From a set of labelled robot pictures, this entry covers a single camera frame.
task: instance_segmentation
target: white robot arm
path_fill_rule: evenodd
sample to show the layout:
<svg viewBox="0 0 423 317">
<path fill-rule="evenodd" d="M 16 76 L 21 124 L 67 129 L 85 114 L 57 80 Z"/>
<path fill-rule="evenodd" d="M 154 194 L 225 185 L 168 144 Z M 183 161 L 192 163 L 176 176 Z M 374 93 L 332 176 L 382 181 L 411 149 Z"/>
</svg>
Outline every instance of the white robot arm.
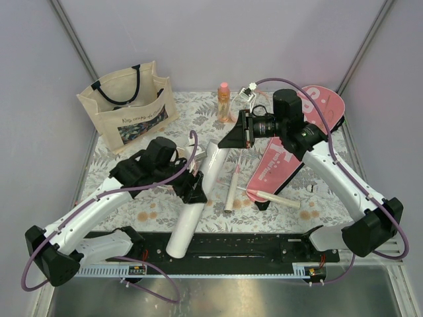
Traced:
<svg viewBox="0 0 423 317">
<path fill-rule="evenodd" d="M 273 95 L 273 114 L 257 116 L 254 109 L 252 112 L 240 110 L 235 127 L 222 139 L 219 147 L 249 148 L 256 138 L 279 137 L 288 152 L 328 184 L 353 220 L 333 227 L 312 229 L 307 233 L 310 243 L 320 252 L 350 249 L 364 257 L 397 233 L 395 225 L 401 219 L 403 205 L 397 198 L 386 200 L 366 184 L 340 155 L 331 153 L 327 136 L 316 125 L 304 121 L 301 104 L 294 90 L 277 90 Z M 359 187 L 364 188 L 368 195 L 363 194 Z M 385 211 L 396 223 L 386 216 Z"/>
<path fill-rule="evenodd" d="M 200 160 L 206 154 L 201 147 L 186 148 L 191 157 Z M 161 182 L 180 173 L 169 182 L 184 203 L 207 202 L 202 183 L 209 176 L 201 171 L 185 169 L 188 162 L 179 158 L 176 145 L 169 139 L 157 137 L 146 150 L 120 161 L 110 171 L 110 176 L 84 201 L 61 219 L 41 229 L 33 226 L 25 233 L 30 255 L 53 286 L 71 279 L 80 267 L 116 256 L 139 257 L 143 251 L 143 238 L 132 227 L 115 229 L 97 238 L 85 238 L 92 229 L 119 206 L 132 200 L 147 186 Z M 116 191 L 104 195 L 104 192 Z"/>
</svg>

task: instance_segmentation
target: floral tablecloth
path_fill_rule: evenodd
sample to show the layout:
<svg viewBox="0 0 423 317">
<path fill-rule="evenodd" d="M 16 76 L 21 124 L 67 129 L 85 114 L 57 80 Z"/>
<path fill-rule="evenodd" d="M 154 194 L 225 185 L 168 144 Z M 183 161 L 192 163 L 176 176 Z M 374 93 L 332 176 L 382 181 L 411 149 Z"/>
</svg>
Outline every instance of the floral tablecloth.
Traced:
<svg viewBox="0 0 423 317">
<path fill-rule="evenodd" d="M 134 141 L 123 153 L 114 155 L 101 137 L 98 139 L 94 157 L 89 167 L 82 197 L 87 197 L 101 182 L 108 177 L 109 171 L 119 160 L 126 159 L 148 142 L 161 135 L 172 139 L 178 146 L 188 144 L 188 133 L 194 129 L 200 144 L 207 145 L 209 139 L 221 139 L 233 124 L 216 120 L 217 96 L 213 92 L 176 92 L 174 94 L 180 118 L 170 123 L 157 133 Z M 259 104 L 268 103 L 263 96 Z M 333 133 L 334 147 L 350 163 L 344 136 L 340 130 Z M 253 149 L 244 150 L 239 186 L 246 187 L 254 173 L 268 140 L 259 139 Z M 231 150 L 219 175 L 219 179 L 229 183 L 235 170 L 239 150 Z M 203 216 L 198 224 L 198 232 L 305 232 L 317 225 L 335 225 L 350 221 L 346 209 L 339 199 L 330 191 L 312 194 L 306 190 L 307 185 L 327 188 L 325 183 L 310 169 L 303 167 L 280 196 L 301 202 L 301 209 L 285 207 L 271 203 L 265 211 L 259 211 L 244 192 L 237 191 L 234 202 L 235 211 L 223 212 L 228 187 L 216 184 L 209 197 Z M 172 231 L 179 211 L 184 204 L 175 194 L 166 189 L 155 188 L 141 192 L 135 200 L 121 206 L 101 222 L 95 230 L 113 230 L 116 227 L 133 226 L 138 231 Z"/>
</svg>

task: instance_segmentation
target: pink bottle cap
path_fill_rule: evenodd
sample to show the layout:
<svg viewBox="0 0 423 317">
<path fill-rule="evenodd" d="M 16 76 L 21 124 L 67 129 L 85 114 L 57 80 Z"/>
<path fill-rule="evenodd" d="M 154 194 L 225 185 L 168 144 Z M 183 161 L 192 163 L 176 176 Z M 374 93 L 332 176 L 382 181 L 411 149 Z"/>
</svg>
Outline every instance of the pink bottle cap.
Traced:
<svg viewBox="0 0 423 317">
<path fill-rule="evenodd" d="M 221 83 L 220 84 L 220 91 L 221 92 L 229 92 L 229 86 L 227 83 Z"/>
</svg>

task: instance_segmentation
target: white wall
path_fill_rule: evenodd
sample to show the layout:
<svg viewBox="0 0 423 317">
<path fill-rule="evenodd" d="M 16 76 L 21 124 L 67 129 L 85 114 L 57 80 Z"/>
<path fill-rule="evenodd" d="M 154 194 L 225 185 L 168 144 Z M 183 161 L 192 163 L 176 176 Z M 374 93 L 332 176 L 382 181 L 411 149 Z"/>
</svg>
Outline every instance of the white wall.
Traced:
<svg viewBox="0 0 423 317">
<path fill-rule="evenodd" d="M 187 91 L 264 77 L 336 89 L 383 0 L 61 2 L 100 76 L 156 59 Z"/>
<path fill-rule="evenodd" d="M 0 39 L 0 315 L 20 317 L 36 296 L 20 289 L 24 233 L 71 207 L 93 134 L 75 94 L 91 80 L 45 0 L 3 1 Z"/>
<path fill-rule="evenodd" d="M 404 204 L 405 259 L 423 305 L 423 2 L 397 1 L 342 97 L 369 183 Z"/>
</svg>

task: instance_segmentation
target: white cylinder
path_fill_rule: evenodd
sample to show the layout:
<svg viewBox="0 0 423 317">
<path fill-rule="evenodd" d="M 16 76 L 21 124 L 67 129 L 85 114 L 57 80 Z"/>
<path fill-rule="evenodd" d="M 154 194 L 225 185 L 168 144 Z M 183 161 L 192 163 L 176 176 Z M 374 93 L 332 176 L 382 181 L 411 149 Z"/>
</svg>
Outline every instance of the white cylinder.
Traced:
<svg viewBox="0 0 423 317">
<path fill-rule="evenodd" d="M 202 187 L 207 197 L 209 197 L 213 190 L 217 176 L 229 152 L 229 149 L 219 149 L 217 146 L 218 143 L 219 142 L 216 140 L 211 140 L 209 142 L 206 150 L 207 157 L 203 160 L 200 167 L 200 171 L 204 174 Z M 177 259 L 181 259 L 185 256 L 198 225 L 198 221 L 200 221 L 204 205 L 204 203 L 195 203 L 184 206 L 174 226 L 171 238 L 167 243 L 166 252 L 168 255 Z"/>
</svg>

